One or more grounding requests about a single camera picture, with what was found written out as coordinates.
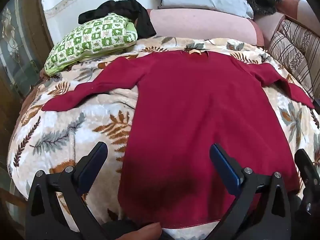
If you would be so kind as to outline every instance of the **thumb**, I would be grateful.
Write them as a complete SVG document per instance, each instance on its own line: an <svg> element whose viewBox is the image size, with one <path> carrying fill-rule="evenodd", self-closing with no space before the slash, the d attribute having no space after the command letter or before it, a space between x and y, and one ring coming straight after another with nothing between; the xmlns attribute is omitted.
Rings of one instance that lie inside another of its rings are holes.
<svg viewBox="0 0 320 240"><path fill-rule="evenodd" d="M160 223L147 225L138 231L133 231L119 237L117 240L158 240L162 233Z"/></svg>

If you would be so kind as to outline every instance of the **green pillow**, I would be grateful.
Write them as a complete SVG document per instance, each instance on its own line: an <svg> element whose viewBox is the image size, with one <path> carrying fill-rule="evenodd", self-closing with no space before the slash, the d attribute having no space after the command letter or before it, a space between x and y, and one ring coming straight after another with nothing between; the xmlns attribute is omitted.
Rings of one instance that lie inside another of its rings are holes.
<svg viewBox="0 0 320 240"><path fill-rule="evenodd" d="M75 28L56 44L45 64L48 75L86 57L111 53L136 43L138 34L129 19L115 13Z"/></svg>

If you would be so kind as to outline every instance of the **garment tag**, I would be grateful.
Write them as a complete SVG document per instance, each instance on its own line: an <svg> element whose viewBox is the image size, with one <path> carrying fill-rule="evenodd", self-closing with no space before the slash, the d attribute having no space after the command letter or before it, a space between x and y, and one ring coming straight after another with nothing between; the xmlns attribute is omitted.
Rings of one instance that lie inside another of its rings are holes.
<svg viewBox="0 0 320 240"><path fill-rule="evenodd" d="M199 53L201 55L201 52L199 50L197 50L197 49L190 50L189 54L192 54L194 52Z"/></svg>

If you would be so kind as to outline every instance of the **shirt sleeve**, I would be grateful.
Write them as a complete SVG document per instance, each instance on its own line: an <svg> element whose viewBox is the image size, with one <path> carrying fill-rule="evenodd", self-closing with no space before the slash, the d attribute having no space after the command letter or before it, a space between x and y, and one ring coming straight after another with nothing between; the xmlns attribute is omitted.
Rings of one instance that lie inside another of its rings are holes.
<svg viewBox="0 0 320 240"><path fill-rule="evenodd" d="M310 97L300 87L289 83L285 78L283 78L270 63L245 64L233 57L231 60L244 71L256 78L261 83L262 87L267 87L272 83L275 83L290 99L303 103L311 109L314 109Z"/></svg>
<svg viewBox="0 0 320 240"><path fill-rule="evenodd" d="M79 84L73 91L50 99L42 107L42 111L68 111L89 95L106 93L116 88L131 89L148 72L153 63L152 54L130 60L119 57L107 65L92 82Z"/></svg>

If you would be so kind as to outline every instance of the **leaf-patterned blanket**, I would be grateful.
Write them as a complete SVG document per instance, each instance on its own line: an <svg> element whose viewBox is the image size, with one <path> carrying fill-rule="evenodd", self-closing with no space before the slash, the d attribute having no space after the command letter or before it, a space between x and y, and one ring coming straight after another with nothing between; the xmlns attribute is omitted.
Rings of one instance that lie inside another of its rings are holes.
<svg viewBox="0 0 320 240"><path fill-rule="evenodd" d="M44 170L46 173L60 172L68 165L75 165L97 142L103 141L108 145L108 158L89 193L82 197L99 223L123 217L117 201L117 192L122 160L138 98L137 88L115 89L95 95L67 112L43 112L41 107L50 98L73 90L80 83L92 81L117 57L124 56L130 59L151 52L161 53L177 49L220 52L232 55L245 63L269 62L289 82L300 86L266 50L236 40L203 41L161 36L139 40L135 46L118 55L95 58L73 65L39 86L36 98L22 117L9 149L8 170L18 190L27 198L33 177L38 170ZM279 119L292 153L298 148L304 148L320 173L318 114L300 103L291 101L276 86L266 87L264 91ZM58 198L68 224L73 230L77 230L61 193L58 194ZM175 239L197 240L206 237L216 224L217 222L214 222L166 231Z"/></svg>

